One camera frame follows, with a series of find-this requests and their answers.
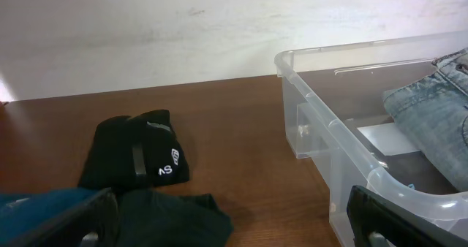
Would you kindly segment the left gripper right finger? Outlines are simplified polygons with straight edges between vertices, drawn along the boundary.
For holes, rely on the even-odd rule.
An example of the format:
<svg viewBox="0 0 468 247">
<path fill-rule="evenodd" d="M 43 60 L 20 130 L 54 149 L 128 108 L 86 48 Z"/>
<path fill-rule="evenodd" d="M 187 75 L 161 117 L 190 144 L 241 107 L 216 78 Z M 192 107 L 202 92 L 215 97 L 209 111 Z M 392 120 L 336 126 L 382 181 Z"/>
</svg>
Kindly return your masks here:
<svg viewBox="0 0 468 247">
<path fill-rule="evenodd" d="M 467 241 L 362 187 L 347 203 L 356 246 L 467 247 Z"/>
</svg>

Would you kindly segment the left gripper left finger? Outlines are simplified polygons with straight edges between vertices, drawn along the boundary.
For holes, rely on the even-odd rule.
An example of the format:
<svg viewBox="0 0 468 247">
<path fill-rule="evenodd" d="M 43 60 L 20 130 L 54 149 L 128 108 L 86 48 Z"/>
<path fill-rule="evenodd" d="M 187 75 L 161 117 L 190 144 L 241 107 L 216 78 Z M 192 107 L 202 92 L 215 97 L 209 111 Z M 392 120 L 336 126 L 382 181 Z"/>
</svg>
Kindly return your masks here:
<svg viewBox="0 0 468 247">
<path fill-rule="evenodd" d="M 114 246 L 118 204 L 111 189 L 76 204 L 7 243 L 8 246 Z"/>
</svg>

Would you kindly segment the light blue jeans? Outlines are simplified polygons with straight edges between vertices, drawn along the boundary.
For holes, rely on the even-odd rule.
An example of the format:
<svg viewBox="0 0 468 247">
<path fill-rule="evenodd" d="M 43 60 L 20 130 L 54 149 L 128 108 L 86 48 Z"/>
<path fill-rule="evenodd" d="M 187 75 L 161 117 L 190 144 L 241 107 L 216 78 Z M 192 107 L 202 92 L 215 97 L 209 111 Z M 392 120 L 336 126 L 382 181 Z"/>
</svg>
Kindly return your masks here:
<svg viewBox="0 0 468 247">
<path fill-rule="evenodd" d="M 394 123 L 458 190 L 467 190 L 467 49 L 432 61 L 430 75 L 386 91 Z"/>
</svg>

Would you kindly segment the dark green taped cloth bundle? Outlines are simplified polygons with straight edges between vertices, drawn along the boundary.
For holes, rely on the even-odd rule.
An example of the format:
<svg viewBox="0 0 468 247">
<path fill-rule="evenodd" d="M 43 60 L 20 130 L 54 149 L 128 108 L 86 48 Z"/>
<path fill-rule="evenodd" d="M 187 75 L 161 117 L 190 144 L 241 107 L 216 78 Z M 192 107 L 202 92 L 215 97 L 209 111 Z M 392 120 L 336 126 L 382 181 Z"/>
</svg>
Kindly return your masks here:
<svg viewBox="0 0 468 247">
<path fill-rule="evenodd" d="M 225 246 L 233 232 L 211 194 L 134 190 L 118 198 L 118 209 L 117 246 Z"/>
</svg>

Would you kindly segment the blue taped cloth bundle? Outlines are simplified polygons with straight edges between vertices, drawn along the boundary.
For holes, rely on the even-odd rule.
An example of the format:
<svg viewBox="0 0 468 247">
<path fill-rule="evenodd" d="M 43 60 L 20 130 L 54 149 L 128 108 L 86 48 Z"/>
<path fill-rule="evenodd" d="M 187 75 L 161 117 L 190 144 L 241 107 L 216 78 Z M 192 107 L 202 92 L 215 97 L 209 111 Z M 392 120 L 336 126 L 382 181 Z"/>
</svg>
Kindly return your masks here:
<svg viewBox="0 0 468 247">
<path fill-rule="evenodd" d="M 97 193 L 97 190 L 74 188 L 41 194 L 1 194 L 1 244 L 14 240 Z"/>
</svg>

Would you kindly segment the white label inside bin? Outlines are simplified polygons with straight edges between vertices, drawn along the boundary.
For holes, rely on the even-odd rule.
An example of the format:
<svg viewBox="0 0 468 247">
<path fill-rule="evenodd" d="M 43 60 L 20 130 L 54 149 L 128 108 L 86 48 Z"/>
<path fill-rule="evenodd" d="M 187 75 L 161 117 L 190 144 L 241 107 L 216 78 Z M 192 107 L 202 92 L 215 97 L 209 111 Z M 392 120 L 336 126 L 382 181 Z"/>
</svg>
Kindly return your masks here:
<svg viewBox="0 0 468 247">
<path fill-rule="evenodd" d="M 420 150 L 398 129 L 395 123 L 358 127 L 358 131 L 384 156 Z"/>
</svg>

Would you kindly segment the black folded shirt with logo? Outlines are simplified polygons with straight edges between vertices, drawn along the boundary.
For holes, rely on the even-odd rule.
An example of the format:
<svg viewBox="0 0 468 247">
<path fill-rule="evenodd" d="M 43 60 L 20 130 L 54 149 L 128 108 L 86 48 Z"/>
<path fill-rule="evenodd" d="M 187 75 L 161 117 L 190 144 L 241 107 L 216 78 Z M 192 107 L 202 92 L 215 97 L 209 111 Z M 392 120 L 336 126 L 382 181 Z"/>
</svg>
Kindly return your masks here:
<svg viewBox="0 0 468 247">
<path fill-rule="evenodd" d="M 189 175 L 170 111 L 152 110 L 97 125 L 78 185 L 123 192 L 185 183 Z"/>
</svg>

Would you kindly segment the clear plastic storage bin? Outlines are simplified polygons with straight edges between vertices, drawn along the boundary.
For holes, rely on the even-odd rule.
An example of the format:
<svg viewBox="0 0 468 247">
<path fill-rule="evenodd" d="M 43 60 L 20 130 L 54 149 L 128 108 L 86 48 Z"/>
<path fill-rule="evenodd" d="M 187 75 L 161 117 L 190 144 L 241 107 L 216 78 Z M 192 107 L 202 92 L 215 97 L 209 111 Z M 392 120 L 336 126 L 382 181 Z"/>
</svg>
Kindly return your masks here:
<svg viewBox="0 0 468 247">
<path fill-rule="evenodd" d="M 419 151 L 384 156 L 358 127 L 393 123 L 382 96 L 431 74 L 434 58 L 467 45 L 465 31 L 278 53 L 287 141 L 330 191 L 329 222 L 352 246 L 351 188 L 363 186 L 441 229 L 467 236 L 467 194 Z"/>
</svg>

